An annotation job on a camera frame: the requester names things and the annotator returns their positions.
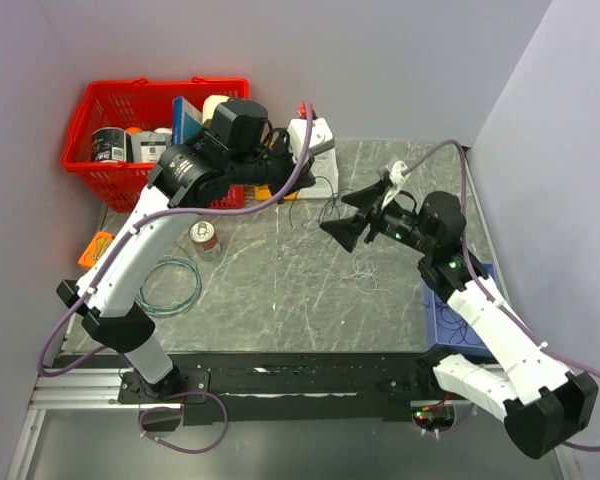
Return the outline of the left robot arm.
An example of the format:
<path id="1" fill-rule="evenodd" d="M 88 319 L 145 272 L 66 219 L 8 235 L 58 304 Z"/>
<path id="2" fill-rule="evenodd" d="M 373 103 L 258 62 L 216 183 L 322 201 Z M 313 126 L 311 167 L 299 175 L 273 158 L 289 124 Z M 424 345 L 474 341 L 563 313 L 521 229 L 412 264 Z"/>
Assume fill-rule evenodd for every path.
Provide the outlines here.
<path id="1" fill-rule="evenodd" d="M 267 124 L 266 108 L 255 101 L 230 98 L 218 104 L 207 125 L 161 155 L 132 214 L 96 265 L 58 286 L 89 336 L 123 355 L 154 401 L 175 395 L 180 374 L 136 296 L 166 248 L 200 216 L 216 214 L 212 202 L 233 185 L 269 184 L 276 202 L 314 181 L 307 165 L 313 113 L 286 129 Z"/>

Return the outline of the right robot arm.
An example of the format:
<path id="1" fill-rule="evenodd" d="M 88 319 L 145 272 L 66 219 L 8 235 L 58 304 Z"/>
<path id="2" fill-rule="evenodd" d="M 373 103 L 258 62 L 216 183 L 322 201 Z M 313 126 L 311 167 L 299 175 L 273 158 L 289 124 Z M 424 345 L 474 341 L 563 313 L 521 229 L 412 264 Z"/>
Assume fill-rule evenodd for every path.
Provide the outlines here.
<path id="1" fill-rule="evenodd" d="M 389 183 L 380 180 L 343 196 L 353 216 L 320 227 L 346 251 L 379 234 L 422 253 L 424 283 L 461 316 L 503 370 L 480 367 L 448 347 L 420 361 L 418 390 L 428 398 L 460 395 L 504 425 L 526 456 L 539 459 L 584 430 L 593 413 L 598 385 L 587 373 L 575 374 L 535 344 L 505 312 L 506 303 L 481 262 L 466 251 L 466 218 L 459 198 L 444 191 L 428 194 L 419 209 L 387 201 Z"/>

